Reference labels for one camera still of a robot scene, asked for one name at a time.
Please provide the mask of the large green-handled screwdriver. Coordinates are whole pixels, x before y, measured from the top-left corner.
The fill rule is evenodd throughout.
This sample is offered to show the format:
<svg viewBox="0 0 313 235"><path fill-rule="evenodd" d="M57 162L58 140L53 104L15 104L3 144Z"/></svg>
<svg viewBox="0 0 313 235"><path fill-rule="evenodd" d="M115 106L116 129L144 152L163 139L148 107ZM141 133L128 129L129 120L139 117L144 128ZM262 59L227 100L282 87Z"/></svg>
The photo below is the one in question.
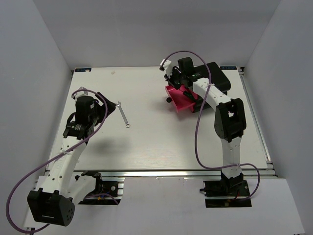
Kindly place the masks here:
<svg viewBox="0 0 313 235"><path fill-rule="evenodd" d="M194 96L188 92L188 91L183 91L183 95L189 98L192 102L196 102L197 99L194 98Z"/></svg>

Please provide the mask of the pink drawer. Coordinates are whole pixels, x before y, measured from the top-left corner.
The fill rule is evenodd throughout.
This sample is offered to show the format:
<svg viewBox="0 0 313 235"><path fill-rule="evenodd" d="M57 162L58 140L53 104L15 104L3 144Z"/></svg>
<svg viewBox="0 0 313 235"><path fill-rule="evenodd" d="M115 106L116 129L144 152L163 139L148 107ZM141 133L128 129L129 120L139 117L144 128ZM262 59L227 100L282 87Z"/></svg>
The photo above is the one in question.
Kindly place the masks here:
<svg viewBox="0 0 313 235"><path fill-rule="evenodd" d="M165 90L168 95L167 102L172 103L177 112L185 109L189 109L191 112L194 111L196 102L192 102L189 98L183 95L183 91L188 91L194 96L195 99L198 99L198 95L193 91L184 88L183 86L181 86L179 90L176 90L170 85L166 86Z"/></svg>

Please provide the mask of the black drawer cabinet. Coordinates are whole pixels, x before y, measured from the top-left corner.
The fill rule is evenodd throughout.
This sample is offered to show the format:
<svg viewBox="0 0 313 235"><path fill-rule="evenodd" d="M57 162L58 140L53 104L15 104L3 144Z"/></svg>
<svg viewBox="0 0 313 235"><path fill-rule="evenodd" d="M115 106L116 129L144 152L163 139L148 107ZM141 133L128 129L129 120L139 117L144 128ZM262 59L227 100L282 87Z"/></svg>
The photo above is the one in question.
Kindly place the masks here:
<svg viewBox="0 0 313 235"><path fill-rule="evenodd" d="M207 64L212 75L212 82L215 84L215 86L224 94L227 94L227 92L231 88L231 83L229 79L226 77L226 75L222 72L221 68L217 65L216 62L210 62ZM204 77L208 77L209 73L206 69L205 65L200 65L195 67L195 71L202 74ZM192 107L192 113L199 112L201 108L203 99L198 96L196 99L195 105Z"/></svg>

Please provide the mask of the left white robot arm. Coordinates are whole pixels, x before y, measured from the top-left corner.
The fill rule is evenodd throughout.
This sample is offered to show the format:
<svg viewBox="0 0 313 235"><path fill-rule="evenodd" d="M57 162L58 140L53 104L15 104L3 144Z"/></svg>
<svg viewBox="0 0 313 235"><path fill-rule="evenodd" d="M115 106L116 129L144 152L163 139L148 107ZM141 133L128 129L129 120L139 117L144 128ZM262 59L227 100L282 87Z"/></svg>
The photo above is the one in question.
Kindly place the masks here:
<svg viewBox="0 0 313 235"><path fill-rule="evenodd" d="M75 177L72 174L87 144L115 109L116 104L100 92L89 95L81 88L72 95L75 111L68 117L60 147L60 157L37 190L28 194L27 202L34 221L68 226L73 219L75 207L88 195L103 191L102 176L96 171L85 171Z"/></svg>

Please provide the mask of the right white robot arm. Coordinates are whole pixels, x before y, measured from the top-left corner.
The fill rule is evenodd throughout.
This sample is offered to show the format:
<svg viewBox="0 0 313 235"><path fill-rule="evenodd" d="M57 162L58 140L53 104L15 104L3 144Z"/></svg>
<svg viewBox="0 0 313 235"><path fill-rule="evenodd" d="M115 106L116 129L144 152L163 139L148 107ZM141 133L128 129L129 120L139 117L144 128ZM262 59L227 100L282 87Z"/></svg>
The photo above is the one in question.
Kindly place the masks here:
<svg viewBox="0 0 313 235"><path fill-rule="evenodd" d="M165 72L166 101L173 103L177 111L190 109L200 113L212 108L215 112L214 130L222 142L223 168L219 181L206 182L206 196L237 196L244 184L240 168L240 143L246 129L243 101L228 97L231 84L222 69L211 62L194 66L190 57L178 60L177 66L163 60L160 70Z"/></svg>

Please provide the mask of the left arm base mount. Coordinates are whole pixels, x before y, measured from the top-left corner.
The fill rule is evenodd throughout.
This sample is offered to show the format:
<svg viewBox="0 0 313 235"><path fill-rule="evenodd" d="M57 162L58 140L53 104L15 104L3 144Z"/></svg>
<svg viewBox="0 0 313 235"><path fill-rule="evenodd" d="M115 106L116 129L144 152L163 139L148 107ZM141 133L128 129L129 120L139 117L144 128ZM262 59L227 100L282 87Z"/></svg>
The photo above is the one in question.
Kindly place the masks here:
<svg viewBox="0 0 313 235"><path fill-rule="evenodd" d="M119 178L103 178L100 187L89 193L80 205L117 206L121 201L124 180Z"/></svg>

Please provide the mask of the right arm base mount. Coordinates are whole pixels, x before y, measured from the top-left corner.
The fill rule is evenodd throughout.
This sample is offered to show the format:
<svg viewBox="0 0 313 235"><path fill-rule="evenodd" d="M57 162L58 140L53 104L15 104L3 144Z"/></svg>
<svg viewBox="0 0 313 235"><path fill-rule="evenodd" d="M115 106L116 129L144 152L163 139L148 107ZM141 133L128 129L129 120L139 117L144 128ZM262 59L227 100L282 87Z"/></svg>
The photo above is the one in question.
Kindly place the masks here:
<svg viewBox="0 0 313 235"><path fill-rule="evenodd" d="M199 189L205 197L206 208L251 208L251 199L247 181L228 189L222 181L204 181L204 187Z"/></svg>

